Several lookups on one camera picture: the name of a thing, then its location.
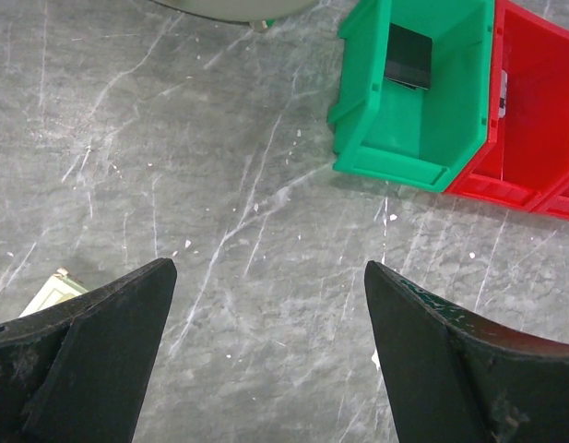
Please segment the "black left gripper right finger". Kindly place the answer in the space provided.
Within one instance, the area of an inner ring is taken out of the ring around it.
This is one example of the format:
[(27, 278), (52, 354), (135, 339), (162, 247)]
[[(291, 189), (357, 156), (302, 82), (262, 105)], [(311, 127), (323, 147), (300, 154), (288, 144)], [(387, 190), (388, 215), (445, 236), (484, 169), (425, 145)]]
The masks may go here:
[(402, 442), (569, 442), (569, 344), (530, 335), (371, 261), (367, 305)]

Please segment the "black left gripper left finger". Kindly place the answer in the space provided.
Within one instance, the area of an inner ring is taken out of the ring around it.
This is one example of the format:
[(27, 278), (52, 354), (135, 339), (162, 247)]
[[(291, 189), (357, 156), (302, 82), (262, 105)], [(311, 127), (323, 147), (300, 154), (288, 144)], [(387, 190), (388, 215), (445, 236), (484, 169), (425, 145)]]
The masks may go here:
[(132, 441), (175, 283), (158, 258), (0, 323), (0, 442)]

